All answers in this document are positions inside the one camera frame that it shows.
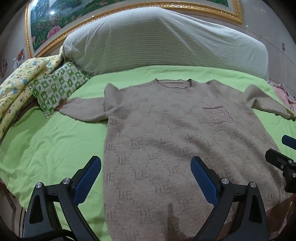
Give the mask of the beige knit sweater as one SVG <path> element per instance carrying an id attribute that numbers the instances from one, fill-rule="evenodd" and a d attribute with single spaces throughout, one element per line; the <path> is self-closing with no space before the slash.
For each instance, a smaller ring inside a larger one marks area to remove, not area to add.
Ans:
<path id="1" fill-rule="evenodd" d="M 265 160 L 277 145 L 255 110 L 292 114 L 255 85 L 239 91 L 217 80 L 153 80 L 99 98 L 72 98 L 59 112 L 107 120 L 103 203 L 113 240 L 190 240 L 211 212 L 190 168 L 200 157 L 220 177 L 258 184 L 269 230 L 287 215 L 280 171 Z"/>

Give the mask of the pink floral blanket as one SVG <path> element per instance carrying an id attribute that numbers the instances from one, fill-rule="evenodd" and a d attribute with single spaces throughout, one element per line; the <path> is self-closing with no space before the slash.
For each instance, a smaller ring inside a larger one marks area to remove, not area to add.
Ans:
<path id="1" fill-rule="evenodd" d="M 277 84 L 270 80 L 267 81 L 272 87 L 276 96 L 291 110 L 295 113 L 295 96 L 292 96 L 288 93 L 287 88 L 281 83 Z"/>

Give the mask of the green white patterned pillow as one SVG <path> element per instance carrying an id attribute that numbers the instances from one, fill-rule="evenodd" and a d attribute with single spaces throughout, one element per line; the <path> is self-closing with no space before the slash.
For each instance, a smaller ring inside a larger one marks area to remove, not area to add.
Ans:
<path id="1" fill-rule="evenodd" d="M 29 88 L 44 115 L 50 116 L 62 99 L 69 98 L 90 79 L 91 77 L 85 71 L 67 62 L 52 74 L 31 81 Z"/>

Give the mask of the yellow patterned quilt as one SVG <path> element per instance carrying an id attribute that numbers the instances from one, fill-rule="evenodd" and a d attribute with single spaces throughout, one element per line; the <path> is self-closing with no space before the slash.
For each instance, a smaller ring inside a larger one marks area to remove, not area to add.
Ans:
<path id="1" fill-rule="evenodd" d="M 53 73 L 63 61 L 63 48 L 58 55 L 26 60 L 1 84 L 1 137 L 32 96 L 29 83 Z"/>

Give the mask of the striped grey headboard cushion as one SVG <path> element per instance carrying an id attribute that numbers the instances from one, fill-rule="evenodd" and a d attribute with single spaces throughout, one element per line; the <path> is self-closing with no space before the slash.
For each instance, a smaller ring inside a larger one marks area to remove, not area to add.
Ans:
<path id="1" fill-rule="evenodd" d="M 265 45 L 237 30 L 158 7 L 105 16 L 68 35 L 63 56 L 95 76 L 145 66 L 202 66 L 268 77 Z"/>

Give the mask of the gold framed flower painting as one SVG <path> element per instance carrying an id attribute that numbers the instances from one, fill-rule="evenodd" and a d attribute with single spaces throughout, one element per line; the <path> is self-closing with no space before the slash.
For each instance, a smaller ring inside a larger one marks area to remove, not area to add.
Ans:
<path id="1" fill-rule="evenodd" d="M 149 6 L 199 11 L 242 23 L 239 1 L 30 1 L 25 11 L 29 57 L 43 56 L 70 33 L 92 21 L 119 11 Z"/>

